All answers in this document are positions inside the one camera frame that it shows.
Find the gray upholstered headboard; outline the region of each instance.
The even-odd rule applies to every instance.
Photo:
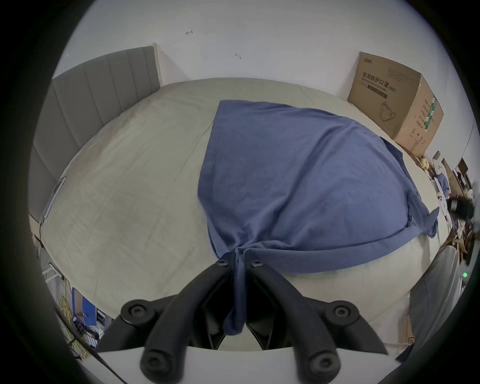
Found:
[[[159,88],[152,46],[92,59],[52,80],[30,156],[28,212],[37,222],[80,148],[110,120]]]

